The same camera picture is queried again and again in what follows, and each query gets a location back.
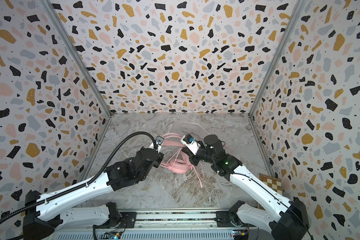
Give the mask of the pink headphones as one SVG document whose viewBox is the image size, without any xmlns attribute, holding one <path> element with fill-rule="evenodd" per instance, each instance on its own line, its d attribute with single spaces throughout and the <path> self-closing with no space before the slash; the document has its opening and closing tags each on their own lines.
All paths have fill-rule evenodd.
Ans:
<svg viewBox="0 0 360 240">
<path fill-rule="evenodd" d="M 185 145 L 181 142 L 182 137 L 178 134 L 169 133 L 164 135 L 163 147 L 179 147 L 178 150 L 167 161 L 160 163 L 161 167 L 168 169 L 176 174 L 186 174 L 193 170 L 194 166 L 190 162 L 190 157 L 182 149 Z"/>
</svg>

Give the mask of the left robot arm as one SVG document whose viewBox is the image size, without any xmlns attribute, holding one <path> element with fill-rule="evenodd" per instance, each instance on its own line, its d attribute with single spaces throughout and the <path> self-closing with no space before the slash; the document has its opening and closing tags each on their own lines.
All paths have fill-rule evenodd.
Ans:
<svg viewBox="0 0 360 240">
<path fill-rule="evenodd" d="M 116 203 L 95 208 L 77 208 L 78 204 L 144 181 L 152 168 L 158 168 L 164 155 L 142 147 L 134 157 L 106 167 L 101 174 L 65 189 L 41 194 L 26 194 L 29 207 L 23 222 L 25 240 L 42 240 L 56 230 L 72 227 L 120 227 L 125 225 Z"/>
</svg>

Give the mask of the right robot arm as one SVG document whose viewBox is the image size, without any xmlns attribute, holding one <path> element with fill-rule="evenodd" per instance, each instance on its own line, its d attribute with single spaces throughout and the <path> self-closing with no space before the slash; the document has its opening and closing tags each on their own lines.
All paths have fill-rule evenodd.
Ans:
<svg viewBox="0 0 360 240">
<path fill-rule="evenodd" d="M 192 165 L 205 162 L 230 183 L 248 193 L 262 209 L 237 201 L 229 210 L 229 222 L 235 226 L 248 224 L 267 231 L 275 240 L 302 240 L 309 233 L 307 209 L 299 199 L 291 201 L 266 185 L 236 157 L 226 153 L 216 135 L 196 141 L 191 135 L 182 137 L 182 151 Z"/>
</svg>

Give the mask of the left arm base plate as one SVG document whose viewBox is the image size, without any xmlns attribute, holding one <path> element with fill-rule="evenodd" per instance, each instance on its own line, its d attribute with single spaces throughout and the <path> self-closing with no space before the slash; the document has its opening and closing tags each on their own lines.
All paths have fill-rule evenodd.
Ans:
<svg viewBox="0 0 360 240">
<path fill-rule="evenodd" d="M 109 219 L 101 225 L 102 228 L 133 229 L 137 219 L 137 212 L 110 213 Z"/>
</svg>

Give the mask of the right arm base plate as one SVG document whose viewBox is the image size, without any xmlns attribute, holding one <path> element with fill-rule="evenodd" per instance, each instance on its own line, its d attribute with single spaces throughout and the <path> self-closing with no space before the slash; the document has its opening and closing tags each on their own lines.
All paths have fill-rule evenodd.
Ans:
<svg viewBox="0 0 360 240">
<path fill-rule="evenodd" d="M 217 211 L 214 220 L 219 228 L 242 227 L 244 225 L 237 213 L 233 211 Z"/>
</svg>

